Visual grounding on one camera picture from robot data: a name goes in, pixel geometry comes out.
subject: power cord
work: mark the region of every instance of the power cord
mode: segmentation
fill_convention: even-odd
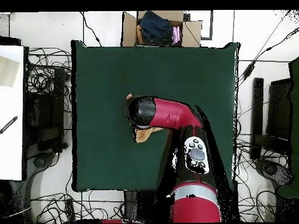
[[[194,35],[193,35],[193,33],[190,31],[190,34],[192,35],[192,37],[195,39],[195,41],[196,41],[196,43],[199,45],[199,47],[201,47],[201,45],[200,45],[200,43],[196,40],[196,38],[194,37]]]
[[[268,39],[266,40],[266,42],[264,43],[264,45],[262,46],[262,48],[259,50],[258,54],[256,55],[256,57],[253,60],[256,60],[258,55],[260,54],[260,52],[263,50],[263,48],[266,46],[266,44],[268,43],[268,41],[270,40],[270,38],[272,37],[273,33],[276,31],[276,29],[279,27],[279,25],[281,24],[281,22],[283,21],[283,19],[290,13],[290,10],[282,17],[282,19],[279,21],[279,23],[277,24],[277,26],[275,27],[275,29],[272,31],[271,35],[268,37]]]
[[[74,200],[68,193],[67,191],[67,186],[71,180],[72,177],[72,172],[71,175],[68,179],[67,184],[65,185],[65,192],[66,193],[57,193],[57,194],[51,194],[48,196],[43,196],[40,198],[35,198],[32,199],[32,201],[37,201],[41,200],[43,198],[48,198],[48,197],[53,197],[53,196],[60,196],[58,199],[52,198],[49,203],[44,207],[42,212],[37,216],[36,218],[36,223],[52,223],[52,224],[59,224],[59,223],[65,223],[65,222],[72,222],[71,218],[72,216],[76,216],[80,220],[85,220],[86,217],[91,217],[92,221],[95,220],[100,220],[100,222],[104,219],[114,219],[114,217],[118,217],[119,219],[122,219],[124,222],[127,220],[125,219],[123,212],[122,212],[122,207],[124,206],[125,202],[121,202],[121,205],[119,207],[114,207],[114,215],[109,217],[108,213],[105,209],[103,208],[92,208],[91,207],[91,201],[90,201],[90,196],[93,190],[90,191],[89,197],[88,197],[88,204],[89,204],[89,209],[83,204],[82,202],[82,193],[81,193],[81,200],[76,201]],[[64,203],[64,208],[59,206],[58,203]],[[74,210],[69,206],[69,203],[72,202],[72,204],[78,204],[81,207],[81,210],[79,212],[74,212]],[[100,219],[97,219],[94,217],[93,212],[95,211],[101,211],[102,217]],[[41,217],[44,214],[49,214],[51,216],[50,220],[47,220],[45,222],[40,222]]]
[[[241,199],[241,200],[239,200],[239,207],[249,207],[248,209],[244,209],[244,210],[241,210],[239,212],[242,221],[246,222],[245,216],[253,216],[254,219],[252,221],[254,221],[254,222],[257,222],[259,218],[261,219],[261,221],[266,222],[266,220],[265,220],[266,219],[266,215],[265,215],[266,212],[269,212],[269,213],[271,213],[272,215],[275,216],[275,206],[270,205],[270,204],[263,205],[258,200],[258,198],[262,193],[265,193],[265,192],[272,193],[273,195],[276,195],[276,194],[271,192],[271,191],[265,190],[265,191],[261,191],[260,193],[258,193],[256,197],[252,196],[250,188],[247,185],[247,181],[249,180],[249,174],[247,172],[247,169],[249,167],[251,167],[252,169],[256,170],[256,168],[253,165],[254,161],[245,158],[244,154],[249,154],[248,149],[249,148],[254,148],[254,146],[251,145],[250,142],[242,140],[242,139],[239,138],[239,136],[250,136],[251,135],[251,134],[241,133],[242,125],[241,125],[241,122],[239,121],[240,116],[242,116],[243,114],[245,114],[245,113],[247,113],[251,110],[252,109],[250,108],[249,110],[247,110],[245,112],[242,112],[242,109],[241,109],[241,111],[238,113],[239,116],[238,116],[238,119],[237,119],[237,147],[236,147],[237,150],[238,150],[238,154],[237,154],[237,162],[236,162],[235,167],[234,167],[233,178],[234,178],[234,180],[235,180],[235,178],[238,178],[238,180],[241,181],[241,183],[238,183],[238,184],[239,185],[242,185],[242,184],[245,185],[245,187],[247,188],[248,193],[249,193],[249,197],[247,197],[247,198],[242,198],[239,195],[239,197]],[[287,166],[287,164],[288,164],[287,157],[285,157],[284,155],[277,156],[277,155],[274,155],[273,150],[268,150],[268,149],[265,149],[265,148],[263,148],[263,149],[265,151],[261,154],[260,159],[277,159],[278,158],[279,159],[278,163],[280,163],[280,159],[284,158],[285,161],[286,161],[286,164],[284,166]],[[240,167],[246,173],[246,180],[243,180],[240,177]],[[247,202],[249,205],[241,204],[244,201]],[[250,212],[254,209],[257,210],[257,213]]]
[[[89,30],[91,30],[91,32],[93,33],[93,35],[94,35],[95,38],[96,38],[96,41],[97,41],[97,42],[100,44],[100,46],[102,47],[102,45],[101,45],[101,43],[100,43],[100,40],[99,40],[99,38],[96,36],[95,32],[94,32],[94,31],[87,25],[84,14],[83,14],[82,12],[80,12],[80,11],[79,11],[79,13],[80,13],[80,14],[82,15],[82,17],[83,17],[85,26],[86,26]]]
[[[254,70],[255,68],[255,63],[256,61],[258,60],[258,58],[263,55],[265,52],[267,51],[270,51],[272,48],[280,45],[282,42],[288,40],[289,38],[291,38],[291,36],[293,36],[294,34],[298,33],[299,32],[299,27],[294,29],[291,33],[289,33],[288,35],[286,35],[286,37],[279,43],[277,43],[276,45],[273,45],[267,49],[265,49],[261,54],[259,54],[249,65],[248,67],[246,68],[246,70],[244,70],[244,72],[242,73],[242,75],[240,76],[239,79],[242,79],[242,82],[240,83],[239,87],[244,83],[244,81],[251,75],[252,71]]]
[[[46,54],[45,50],[49,49],[55,49],[57,51],[52,52],[51,54]],[[55,55],[60,55],[63,53],[64,56],[67,57],[67,61],[64,63],[61,62],[49,62],[49,57],[53,57]],[[29,74],[29,80],[27,82],[26,91],[27,93],[38,93],[41,95],[52,95],[53,97],[56,97],[54,94],[54,88],[58,89],[60,91],[60,95],[63,94],[65,96],[65,99],[67,100],[67,103],[64,103],[67,106],[67,109],[64,111],[71,114],[71,124],[69,128],[67,129],[64,136],[68,133],[68,130],[71,130],[72,125],[72,112],[69,109],[69,103],[71,100],[71,94],[70,94],[70,86],[67,86],[64,84],[64,92],[61,91],[60,88],[56,87],[55,80],[54,80],[54,68],[64,68],[65,74],[66,74],[66,80],[71,79],[71,60],[70,57],[71,54],[67,51],[64,51],[60,48],[32,48],[29,51],[29,57],[37,57],[39,60],[34,64],[32,62],[29,62],[28,66],[28,74]],[[39,105],[34,104],[39,112]],[[33,109],[33,117],[29,119],[29,122],[32,123],[32,119],[36,118],[36,109]]]

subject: green mat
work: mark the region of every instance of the green mat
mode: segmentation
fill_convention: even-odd
[[[291,129],[291,160],[290,167],[294,175],[294,183],[290,186],[280,187],[279,195],[287,198],[299,198],[299,58],[289,63],[293,88],[290,93],[292,102],[292,129]]]
[[[84,47],[76,41],[72,45],[73,69],[77,72],[77,168],[73,188],[155,190],[159,184],[168,130],[153,133],[144,143],[135,143],[123,113],[129,93],[201,107],[210,120],[232,188],[238,46]]]

